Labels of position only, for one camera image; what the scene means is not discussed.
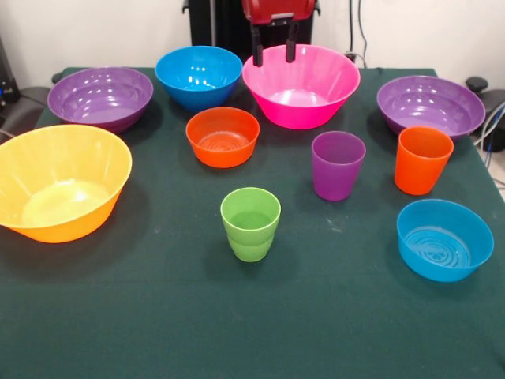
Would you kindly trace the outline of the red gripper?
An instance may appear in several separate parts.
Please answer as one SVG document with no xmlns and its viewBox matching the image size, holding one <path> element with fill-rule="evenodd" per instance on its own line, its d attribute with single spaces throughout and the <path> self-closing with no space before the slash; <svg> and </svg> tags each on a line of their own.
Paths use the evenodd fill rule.
<svg viewBox="0 0 505 379">
<path fill-rule="evenodd" d="M 253 65 L 263 65 L 263 45 L 257 25 L 291 20 L 286 41 L 286 61 L 296 58 L 298 21 L 308 19 L 316 8 L 315 0 L 242 0 L 245 18 L 251 23 Z"/>
</svg>

